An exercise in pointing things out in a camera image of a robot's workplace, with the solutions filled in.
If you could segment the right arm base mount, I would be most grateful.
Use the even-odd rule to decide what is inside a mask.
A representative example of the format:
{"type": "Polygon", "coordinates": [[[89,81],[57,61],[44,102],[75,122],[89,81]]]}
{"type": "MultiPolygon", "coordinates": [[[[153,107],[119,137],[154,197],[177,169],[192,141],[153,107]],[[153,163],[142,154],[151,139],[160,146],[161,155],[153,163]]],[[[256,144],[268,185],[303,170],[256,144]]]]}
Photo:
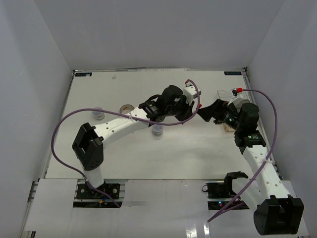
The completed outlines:
{"type": "Polygon", "coordinates": [[[224,207],[236,194],[227,191],[224,181],[210,181],[202,186],[202,192],[207,195],[208,209],[218,211],[224,207]]]}

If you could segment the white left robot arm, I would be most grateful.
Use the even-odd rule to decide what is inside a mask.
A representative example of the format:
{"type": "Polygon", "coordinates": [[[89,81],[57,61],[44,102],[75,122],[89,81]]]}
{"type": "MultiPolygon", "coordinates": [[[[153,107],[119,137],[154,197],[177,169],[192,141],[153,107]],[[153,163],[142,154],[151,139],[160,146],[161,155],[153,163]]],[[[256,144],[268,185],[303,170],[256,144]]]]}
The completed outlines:
{"type": "Polygon", "coordinates": [[[153,95],[131,112],[109,122],[81,125],[72,144],[87,181],[87,191],[94,198],[104,194],[105,186],[101,172],[104,150],[115,141],[154,123],[161,123],[166,117],[175,117],[179,122],[193,115],[194,100],[201,94],[199,88],[189,84],[183,89],[170,85],[160,95],[153,95]]]}

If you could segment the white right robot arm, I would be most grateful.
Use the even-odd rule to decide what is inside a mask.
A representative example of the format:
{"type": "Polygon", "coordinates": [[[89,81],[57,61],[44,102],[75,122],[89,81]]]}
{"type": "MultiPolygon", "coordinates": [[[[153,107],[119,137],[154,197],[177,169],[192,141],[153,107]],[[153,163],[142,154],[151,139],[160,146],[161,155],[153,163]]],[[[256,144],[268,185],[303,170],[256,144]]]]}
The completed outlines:
{"type": "Polygon", "coordinates": [[[253,212],[255,228],[262,236],[289,235],[298,232],[304,204],[285,188],[268,155],[266,143],[258,131],[259,108],[244,103],[240,110],[233,104],[217,99],[208,107],[200,108],[198,115],[215,124],[226,124],[235,130],[235,144],[255,175],[256,184],[240,195],[253,212]]]}

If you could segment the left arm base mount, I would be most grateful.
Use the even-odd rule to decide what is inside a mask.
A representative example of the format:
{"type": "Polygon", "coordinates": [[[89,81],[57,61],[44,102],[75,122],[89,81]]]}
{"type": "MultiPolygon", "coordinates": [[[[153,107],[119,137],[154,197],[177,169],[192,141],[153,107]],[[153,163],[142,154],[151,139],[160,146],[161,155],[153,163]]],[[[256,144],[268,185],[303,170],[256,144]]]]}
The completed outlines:
{"type": "Polygon", "coordinates": [[[104,183],[97,190],[86,183],[78,183],[75,191],[74,208],[120,208],[124,197],[124,185],[104,183]]]}

